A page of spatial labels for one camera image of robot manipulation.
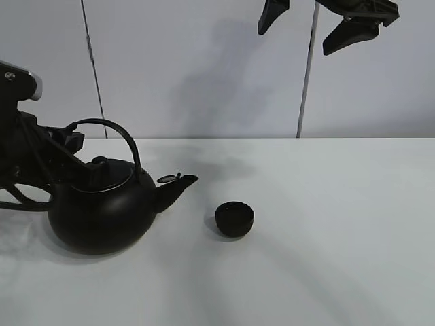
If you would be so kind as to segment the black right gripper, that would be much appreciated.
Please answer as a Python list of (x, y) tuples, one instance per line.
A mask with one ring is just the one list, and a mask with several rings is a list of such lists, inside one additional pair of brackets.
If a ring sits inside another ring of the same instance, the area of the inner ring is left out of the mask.
[[(388, 27), (400, 17), (398, 5), (392, 1), (318, 0), (317, 2), (335, 14), (352, 18), (343, 19), (324, 39), (322, 47), (325, 56), (355, 43), (373, 40), (379, 35), (379, 25), (376, 22), (381, 22), (384, 27)], [(266, 0), (258, 21), (258, 34), (264, 35), (272, 23), (289, 8), (289, 0)]]

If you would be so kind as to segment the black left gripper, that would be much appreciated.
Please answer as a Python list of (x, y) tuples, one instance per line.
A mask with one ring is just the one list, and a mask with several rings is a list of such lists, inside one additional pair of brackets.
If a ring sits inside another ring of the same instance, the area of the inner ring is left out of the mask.
[(101, 190), (111, 185), (109, 161), (82, 162), (75, 154), (84, 135), (76, 123), (64, 128), (40, 126), (36, 117), (21, 112), (13, 128), (1, 136), (1, 184), (24, 184), (47, 190), (50, 184), (68, 183), (80, 190)]

